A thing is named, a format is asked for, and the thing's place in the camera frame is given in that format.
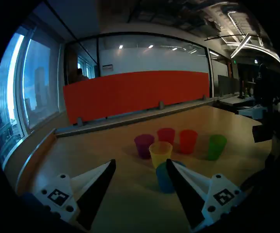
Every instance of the plastic cup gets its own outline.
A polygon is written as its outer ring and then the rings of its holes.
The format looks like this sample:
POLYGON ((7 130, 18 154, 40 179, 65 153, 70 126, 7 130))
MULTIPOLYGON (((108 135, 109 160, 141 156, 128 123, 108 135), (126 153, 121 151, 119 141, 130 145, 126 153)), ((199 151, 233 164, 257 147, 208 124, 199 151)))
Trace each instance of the plastic cup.
POLYGON ((173 145, 173 141, 175 140, 176 131, 172 128, 163 128, 157 131, 158 140, 160 142, 169 142, 173 145))
POLYGON ((223 135, 212 135, 209 140, 208 160, 217 160, 226 145, 227 139, 223 135))
MULTIPOLYGON (((179 161, 174 161, 185 167, 185 165, 179 161)), ((156 169, 156 176, 158 186, 163 193, 174 193, 175 188, 172 185, 172 181, 168 175, 168 171, 166 168, 166 162, 161 163, 156 169)))
POLYGON ((157 168, 158 165, 166 162, 167 158, 171 157, 172 145, 168 142, 155 142, 150 145, 149 151, 153 166, 157 168))
POLYGON ((183 154, 193 153, 197 136, 196 131, 189 129, 180 132, 180 149, 183 154))
POLYGON ((154 136, 150 134, 142 134, 134 139, 138 154, 143 159, 149 159, 151 157, 149 147, 154 143, 154 136))

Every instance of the ceiling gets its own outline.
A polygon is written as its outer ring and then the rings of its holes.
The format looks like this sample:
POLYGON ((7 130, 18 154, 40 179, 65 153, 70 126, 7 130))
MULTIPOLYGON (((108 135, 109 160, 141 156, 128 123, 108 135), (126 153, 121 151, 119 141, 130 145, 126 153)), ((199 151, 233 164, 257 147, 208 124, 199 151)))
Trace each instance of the ceiling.
MULTIPOLYGON (((250 33, 249 43, 274 51, 267 33, 255 17, 235 0, 48 0, 57 14, 71 29, 77 38, 99 34, 102 28, 111 23, 147 22, 179 28, 200 39, 217 38, 224 50, 229 53, 234 46, 227 42, 241 42, 243 36, 250 33)), ((54 29, 65 42, 74 38, 53 15, 48 7, 41 3, 34 11, 42 21, 54 29)), ((114 49, 124 43, 125 47, 177 46, 178 49, 189 46, 180 41, 164 38, 116 37, 112 41, 104 40, 100 49, 114 49)), ((244 49, 240 55, 269 56, 256 50, 244 49)))
MULTIPOLYGON (((48 0, 48 2, 77 38, 100 33, 96 0, 48 0)), ((33 13, 55 30, 65 42, 74 40, 43 2, 33 13)))

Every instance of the blue cup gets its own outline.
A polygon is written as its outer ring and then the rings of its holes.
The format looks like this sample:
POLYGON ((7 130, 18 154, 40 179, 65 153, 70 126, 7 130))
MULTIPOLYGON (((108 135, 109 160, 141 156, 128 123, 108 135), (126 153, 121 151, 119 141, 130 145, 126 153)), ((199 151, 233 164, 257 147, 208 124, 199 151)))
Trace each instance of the blue cup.
MULTIPOLYGON (((178 163, 185 167, 185 165, 179 161, 174 161, 175 163, 178 163)), ((157 169, 156 169, 156 176, 159 188, 163 193, 174 193, 175 188, 172 185, 172 181, 168 175, 168 171, 166 168, 166 162, 161 163, 157 169)))

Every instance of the wooden table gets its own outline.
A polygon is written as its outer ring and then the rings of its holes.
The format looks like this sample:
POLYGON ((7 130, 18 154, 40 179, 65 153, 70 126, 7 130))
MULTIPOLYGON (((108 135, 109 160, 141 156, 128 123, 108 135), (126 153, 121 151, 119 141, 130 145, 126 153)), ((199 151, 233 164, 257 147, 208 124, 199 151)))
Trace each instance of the wooden table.
POLYGON ((181 113, 109 130, 59 138, 41 162, 31 191, 60 173, 80 175, 110 159, 116 172, 93 222, 91 232, 188 232, 177 195, 160 192, 151 161, 137 156, 133 139, 163 127, 176 130, 172 158, 207 177, 222 173, 236 185, 264 167, 271 141, 254 143, 252 126, 260 123, 231 112, 202 106, 181 113), (193 129, 199 136, 192 155, 178 152, 178 134, 193 129), (223 134, 227 145, 217 161, 207 161, 209 137, 223 134))

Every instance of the red cup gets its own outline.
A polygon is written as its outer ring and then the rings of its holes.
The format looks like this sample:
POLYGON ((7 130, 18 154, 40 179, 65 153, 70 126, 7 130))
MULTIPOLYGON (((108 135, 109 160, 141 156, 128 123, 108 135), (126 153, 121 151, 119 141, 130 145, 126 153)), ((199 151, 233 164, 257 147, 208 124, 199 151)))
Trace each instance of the red cup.
POLYGON ((194 130, 187 129, 180 132, 180 149, 183 154, 193 153, 197 136, 194 130))
POLYGON ((150 159, 149 147, 154 143, 154 136, 150 134, 141 134, 134 139, 138 154, 143 159, 150 159))
POLYGON ((158 140, 160 142, 169 142, 173 145, 173 141, 175 140, 176 131, 172 128, 163 128, 157 131, 158 140))

